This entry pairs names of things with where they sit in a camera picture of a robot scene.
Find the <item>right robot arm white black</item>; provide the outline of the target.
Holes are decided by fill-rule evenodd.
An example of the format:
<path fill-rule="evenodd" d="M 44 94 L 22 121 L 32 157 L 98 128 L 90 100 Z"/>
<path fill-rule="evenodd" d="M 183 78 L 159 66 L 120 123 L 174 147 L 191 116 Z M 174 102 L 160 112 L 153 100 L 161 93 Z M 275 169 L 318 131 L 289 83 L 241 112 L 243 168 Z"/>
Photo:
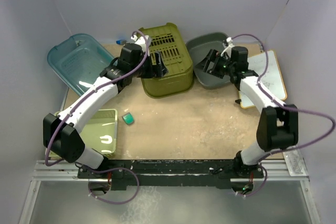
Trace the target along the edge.
<path fill-rule="evenodd" d="M 270 154 L 298 143 L 297 107 L 285 104 L 265 87 L 260 76 L 249 68 L 247 48 L 235 46 L 230 56 L 211 49 L 196 68 L 217 78 L 228 76 L 260 113 L 256 141 L 234 158 L 233 170 L 238 177 L 246 177 Z"/>

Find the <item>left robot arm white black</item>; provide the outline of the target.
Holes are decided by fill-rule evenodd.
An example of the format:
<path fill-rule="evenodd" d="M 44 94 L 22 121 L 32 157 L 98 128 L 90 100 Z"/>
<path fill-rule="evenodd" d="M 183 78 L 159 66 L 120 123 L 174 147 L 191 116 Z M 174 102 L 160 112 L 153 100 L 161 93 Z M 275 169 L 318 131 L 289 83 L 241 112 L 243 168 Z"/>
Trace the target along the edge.
<path fill-rule="evenodd" d="M 124 45 L 119 57 L 112 59 L 76 102 L 57 115 L 49 113 L 44 117 L 43 145 L 47 152 L 69 163 L 89 167 L 96 178 L 104 177 L 108 172 L 107 158 L 88 147 L 80 132 L 107 101 L 131 84 L 133 78 L 161 78 L 167 73 L 160 51 L 150 53 L 146 44 Z"/>

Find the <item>large olive green basket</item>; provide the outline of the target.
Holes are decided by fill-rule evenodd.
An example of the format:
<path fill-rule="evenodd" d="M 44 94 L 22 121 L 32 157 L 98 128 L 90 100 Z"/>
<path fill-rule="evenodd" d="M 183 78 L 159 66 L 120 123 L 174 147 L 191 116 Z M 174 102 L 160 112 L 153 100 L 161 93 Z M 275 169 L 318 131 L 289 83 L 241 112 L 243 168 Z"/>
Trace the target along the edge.
<path fill-rule="evenodd" d="M 140 28 L 150 36 L 150 56 L 156 63 L 155 53 L 161 55 L 163 77 L 142 79 L 145 93 L 151 98 L 163 98 L 188 91 L 193 85 L 193 63 L 178 27 L 174 23 L 152 28 Z"/>

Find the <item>grey plastic tray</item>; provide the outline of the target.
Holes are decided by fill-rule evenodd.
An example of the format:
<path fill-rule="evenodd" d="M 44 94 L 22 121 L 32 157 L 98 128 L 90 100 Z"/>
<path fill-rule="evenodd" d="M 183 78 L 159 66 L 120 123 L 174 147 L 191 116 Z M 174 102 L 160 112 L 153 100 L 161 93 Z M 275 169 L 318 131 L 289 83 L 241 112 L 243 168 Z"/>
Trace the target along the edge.
<path fill-rule="evenodd" d="M 196 65 L 206 57 L 211 49 L 222 52 L 224 50 L 223 42 L 226 39 L 225 33 L 214 32 L 195 37 L 185 44 L 193 62 L 194 74 L 205 89 L 217 89 L 230 83 L 228 76 L 220 79 L 196 68 Z"/>

